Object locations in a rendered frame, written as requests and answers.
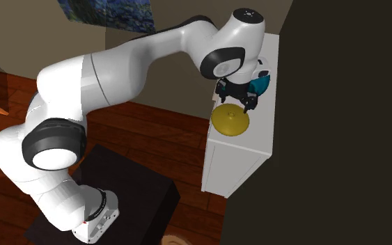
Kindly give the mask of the white cabinet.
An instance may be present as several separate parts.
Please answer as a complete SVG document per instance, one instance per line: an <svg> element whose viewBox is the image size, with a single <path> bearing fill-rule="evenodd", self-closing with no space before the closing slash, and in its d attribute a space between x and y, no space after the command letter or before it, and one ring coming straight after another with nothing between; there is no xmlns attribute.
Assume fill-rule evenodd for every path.
<svg viewBox="0 0 392 245"><path fill-rule="evenodd" d="M267 90L249 115L248 129L224 136L209 124L201 190L225 198L236 191L273 153L279 36L266 33L260 58L270 71Z"/></svg>

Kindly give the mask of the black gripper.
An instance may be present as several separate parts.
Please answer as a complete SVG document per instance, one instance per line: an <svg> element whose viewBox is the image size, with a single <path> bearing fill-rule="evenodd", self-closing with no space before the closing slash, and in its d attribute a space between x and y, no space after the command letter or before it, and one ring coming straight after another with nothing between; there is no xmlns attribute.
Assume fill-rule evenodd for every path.
<svg viewBox="0 0 392 245"><path fill-rule="evenodd" d="M216 84L215 93L221 98L221 103L224 103L228 96L237 100L242 99L244 113L247 113L248 110L254 110L258 105L258 95L248 93L248 88L249 82L245 84L235 84L227 78L222 78Z"/></svg>

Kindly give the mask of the yellow round lid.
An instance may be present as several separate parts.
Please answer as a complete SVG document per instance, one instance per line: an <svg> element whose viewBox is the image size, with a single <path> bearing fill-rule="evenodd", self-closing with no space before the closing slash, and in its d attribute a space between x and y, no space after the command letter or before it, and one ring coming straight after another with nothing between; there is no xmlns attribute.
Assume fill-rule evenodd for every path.
<svg viewBox="0 0 392 245"><path fill-rule="evenodd" d="M225 136L238 136L249 127L249 116L236 104L222 104L216 107L211 116L214 128Z"/></svg>

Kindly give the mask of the teal object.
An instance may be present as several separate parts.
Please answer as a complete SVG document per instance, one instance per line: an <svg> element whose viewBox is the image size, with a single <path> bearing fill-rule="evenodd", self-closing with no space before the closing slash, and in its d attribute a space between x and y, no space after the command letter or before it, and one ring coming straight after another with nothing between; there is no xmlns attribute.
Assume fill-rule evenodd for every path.
<svg viewBox="0 0 392 245"><path fill-rule="evenodd" d="M261 96L267 90L269 83L269 75L253 79L249 82L248 92Z"/></svg>

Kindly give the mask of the black robot stand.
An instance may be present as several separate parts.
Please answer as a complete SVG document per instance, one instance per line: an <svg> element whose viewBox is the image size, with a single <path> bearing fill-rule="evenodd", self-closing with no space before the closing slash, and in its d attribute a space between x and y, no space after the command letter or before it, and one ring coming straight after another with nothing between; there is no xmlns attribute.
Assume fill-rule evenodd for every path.
<svg viewBox="0 0 392 245"><path fill-rule="evenodd" d="M114 192L119 215L96 243L86 244L39 214L24 233L33 245L159 245L180 199L172 179L99 144L72 178L77 184Z"/></svg>

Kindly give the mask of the blue wall picture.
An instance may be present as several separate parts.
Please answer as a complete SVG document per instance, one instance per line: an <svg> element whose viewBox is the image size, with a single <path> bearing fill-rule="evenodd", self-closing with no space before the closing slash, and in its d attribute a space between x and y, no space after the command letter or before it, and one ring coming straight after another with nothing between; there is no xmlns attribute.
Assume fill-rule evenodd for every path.
<svg viewBox="0 0 392 245"><path fill-rule="evenodd" d="M68 20L137 33L154 33L150 0L57 0Z"/></svg>

